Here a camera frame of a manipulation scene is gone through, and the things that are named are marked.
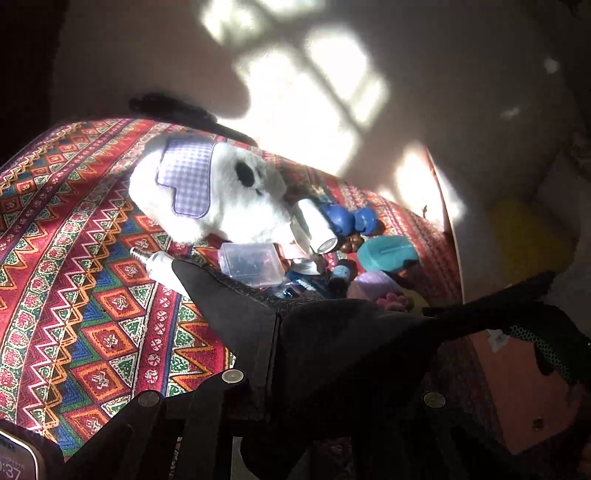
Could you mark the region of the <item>small candle light bulb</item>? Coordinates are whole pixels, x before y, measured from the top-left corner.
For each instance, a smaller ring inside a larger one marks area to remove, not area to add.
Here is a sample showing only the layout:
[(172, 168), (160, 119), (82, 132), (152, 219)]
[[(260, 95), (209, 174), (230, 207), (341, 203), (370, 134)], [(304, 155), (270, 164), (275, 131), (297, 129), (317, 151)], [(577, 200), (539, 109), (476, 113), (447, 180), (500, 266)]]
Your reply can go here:
[(173, 258), (164, 251), (147, 252), (136, 247), (129, 250), (132, 258), (145, 268), (148, 277), (164, 287), (180, 292), (178, 278), (172, 270)]

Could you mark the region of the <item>patterned red tablecloth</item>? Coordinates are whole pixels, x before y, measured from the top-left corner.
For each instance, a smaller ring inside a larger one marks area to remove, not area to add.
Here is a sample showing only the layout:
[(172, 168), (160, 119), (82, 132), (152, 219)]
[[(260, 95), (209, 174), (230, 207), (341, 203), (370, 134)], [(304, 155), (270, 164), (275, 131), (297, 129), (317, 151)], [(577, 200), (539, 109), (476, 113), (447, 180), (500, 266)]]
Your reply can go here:
[(73, 455), (138, 392), (177, 395), (235, 359), (137, 248), (214, 264), (221, 243), (172, 241), (128, 195), (147, 142), (178, 127), (55, 127), (1, 168), (1, 416)]

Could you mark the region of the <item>blue battery blister pack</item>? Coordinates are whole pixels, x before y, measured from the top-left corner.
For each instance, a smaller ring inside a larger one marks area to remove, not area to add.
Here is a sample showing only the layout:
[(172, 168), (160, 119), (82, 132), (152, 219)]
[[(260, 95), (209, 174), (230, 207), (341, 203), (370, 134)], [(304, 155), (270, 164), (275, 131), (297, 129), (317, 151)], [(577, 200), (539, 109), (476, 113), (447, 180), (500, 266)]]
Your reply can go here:
[(329, 299), (327, 280), (322, 275), (304, 275), (290, 270), (283, 277), (283, 282), (270, 288), (270, 292), (280, 299)]

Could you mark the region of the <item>teal glasses case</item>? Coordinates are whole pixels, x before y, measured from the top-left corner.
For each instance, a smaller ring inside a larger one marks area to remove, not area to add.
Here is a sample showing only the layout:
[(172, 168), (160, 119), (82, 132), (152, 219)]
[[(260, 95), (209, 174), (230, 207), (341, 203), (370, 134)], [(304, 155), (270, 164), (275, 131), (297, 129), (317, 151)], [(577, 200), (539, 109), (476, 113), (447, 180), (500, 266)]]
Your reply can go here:
[(369, 238), (356, 251), (356, 257), (365, 271), (396, 273), (419, 262), (413, 244), (404, 236)]

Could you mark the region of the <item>artificial flower bunch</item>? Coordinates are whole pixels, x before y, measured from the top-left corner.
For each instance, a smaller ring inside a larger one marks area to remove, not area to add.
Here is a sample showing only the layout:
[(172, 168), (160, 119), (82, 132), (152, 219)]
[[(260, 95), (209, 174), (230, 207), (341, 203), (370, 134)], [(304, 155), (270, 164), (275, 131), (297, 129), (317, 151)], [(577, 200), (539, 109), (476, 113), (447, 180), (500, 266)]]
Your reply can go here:
[(401, 287), (382, 271), (357, 275), (346, 290), (346, 298), (367, 300), (388, 311), (421, 314), (429, 303), (416, 291)]

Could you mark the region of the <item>white plush bear gingham patch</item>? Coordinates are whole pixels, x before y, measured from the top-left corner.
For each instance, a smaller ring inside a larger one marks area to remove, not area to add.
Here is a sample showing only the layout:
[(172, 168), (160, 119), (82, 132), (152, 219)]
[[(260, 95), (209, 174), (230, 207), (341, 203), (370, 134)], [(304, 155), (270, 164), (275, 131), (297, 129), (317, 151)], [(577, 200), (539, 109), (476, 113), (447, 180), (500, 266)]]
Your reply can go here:
[(159, 135), (129, 177), (131, 200), (171, 240), (296, 241), (280, 172), (249, 149), (204, 135)]

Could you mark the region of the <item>black cloth garment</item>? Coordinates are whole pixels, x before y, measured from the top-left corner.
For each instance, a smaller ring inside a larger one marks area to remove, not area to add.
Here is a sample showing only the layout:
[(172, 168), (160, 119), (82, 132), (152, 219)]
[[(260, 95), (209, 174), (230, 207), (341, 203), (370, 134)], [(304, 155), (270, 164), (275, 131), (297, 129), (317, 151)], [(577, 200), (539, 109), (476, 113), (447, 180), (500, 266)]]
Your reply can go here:
[(445, 391), (443, 345), (485, 329), (542, 340), (580, 386), (590, 340), (559, 307), (501, 292), (415, 316), (361, 300), (305, 302), (277, 313), (270, 410), (242, 438), (260, 479), (327, 473), (325, 447), (352, 446), (358, 479), (586, 479), (590, 417), (513, 454)]

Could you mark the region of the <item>orange cardboard box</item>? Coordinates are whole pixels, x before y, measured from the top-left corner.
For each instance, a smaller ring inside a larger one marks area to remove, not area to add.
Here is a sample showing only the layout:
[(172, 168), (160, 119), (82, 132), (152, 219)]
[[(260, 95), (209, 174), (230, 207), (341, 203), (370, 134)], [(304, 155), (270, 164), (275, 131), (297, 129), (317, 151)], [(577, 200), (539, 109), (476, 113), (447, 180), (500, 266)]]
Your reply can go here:
[[(539, 185), (533, 202), (541, 204), (576, 242), (572, 262), (556, 273), (542, 297), (559, 307), (583, 332), (590, 331), (590, 151), (562, 150)], [(501, 286), (513, 286), (534, 275), (517, 276), (503, 266), (498, 244)], [(551, 367), (540, 347), (499, 331), (471, 338), (484, 369), (508, 449), (519, 453), (564, 430), (574, 420), (580, 392)]]

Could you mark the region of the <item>yellow cushion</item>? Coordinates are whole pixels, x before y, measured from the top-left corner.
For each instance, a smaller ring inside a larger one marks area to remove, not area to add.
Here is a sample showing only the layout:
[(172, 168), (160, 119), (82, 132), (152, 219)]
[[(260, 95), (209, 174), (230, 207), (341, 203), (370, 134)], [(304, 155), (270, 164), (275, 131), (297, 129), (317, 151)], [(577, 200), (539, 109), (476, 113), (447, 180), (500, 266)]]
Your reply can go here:
[(506, 198), (497, 201), (488, 215), (503, 266), (512, 275), (560, 271), (572, 262), (576, 242), (541, 204)]

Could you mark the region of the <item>smartphone pink case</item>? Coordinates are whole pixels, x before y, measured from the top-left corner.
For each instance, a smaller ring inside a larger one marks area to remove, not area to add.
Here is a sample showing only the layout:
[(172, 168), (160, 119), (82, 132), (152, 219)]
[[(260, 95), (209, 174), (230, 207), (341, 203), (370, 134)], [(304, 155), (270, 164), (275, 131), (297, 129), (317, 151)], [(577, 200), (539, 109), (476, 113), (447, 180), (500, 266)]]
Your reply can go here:
[(57, 479), (64, 457), (51, 440), (1, 420), (1, 478), (13, 480)]

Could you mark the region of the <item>black object behind table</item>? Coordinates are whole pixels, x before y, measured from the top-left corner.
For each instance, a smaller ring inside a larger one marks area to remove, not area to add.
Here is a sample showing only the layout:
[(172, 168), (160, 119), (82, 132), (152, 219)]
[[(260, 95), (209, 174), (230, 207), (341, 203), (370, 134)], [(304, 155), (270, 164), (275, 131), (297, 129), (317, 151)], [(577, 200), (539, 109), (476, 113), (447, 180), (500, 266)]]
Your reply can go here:
[(151, 92), (132, 98), (128, 105), (132, 112), (145, 118), (202, 130), (257, 147), (252, 137), (221, 125), (211, 112), (163, 93)]

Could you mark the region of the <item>clear plastic case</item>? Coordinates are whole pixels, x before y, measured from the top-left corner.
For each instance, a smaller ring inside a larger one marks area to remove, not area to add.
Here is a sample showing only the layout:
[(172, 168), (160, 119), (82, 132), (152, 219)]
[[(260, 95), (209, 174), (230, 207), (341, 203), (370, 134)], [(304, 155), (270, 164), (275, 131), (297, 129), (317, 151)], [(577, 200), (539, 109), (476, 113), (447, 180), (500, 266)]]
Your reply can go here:
[(250, 287), (272, 287), (283, 282), (283, 264), (271, 243), (223, 243), (217, 262), (223, 274)]

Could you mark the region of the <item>white cylindrical tube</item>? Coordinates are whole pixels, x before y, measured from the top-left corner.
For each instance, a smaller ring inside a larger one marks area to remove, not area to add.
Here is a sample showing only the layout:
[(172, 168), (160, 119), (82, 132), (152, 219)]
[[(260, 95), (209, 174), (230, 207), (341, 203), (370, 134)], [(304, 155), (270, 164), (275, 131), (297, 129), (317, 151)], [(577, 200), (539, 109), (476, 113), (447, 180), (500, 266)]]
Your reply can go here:
[(329, 220), (311, 199), (301, 199), (294, 206), (294, 214), (301, 229), (303, 247), (310, 253), (325, 255), (338, 246), (339, 238)]

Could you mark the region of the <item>blue plastic toy figure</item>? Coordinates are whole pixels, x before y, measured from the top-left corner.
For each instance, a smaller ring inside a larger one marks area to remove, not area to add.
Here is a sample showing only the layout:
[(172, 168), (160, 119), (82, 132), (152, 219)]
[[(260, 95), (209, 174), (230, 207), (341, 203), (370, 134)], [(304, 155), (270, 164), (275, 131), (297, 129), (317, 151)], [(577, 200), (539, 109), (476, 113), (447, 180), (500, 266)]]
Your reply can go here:
[(322, 204), (320, 209), (332, 231), (339, 237), (346, 238), (353, 234), (370, 236), (379, 230), (379, 217), (368, 207), (349, 211), (339, 204)]

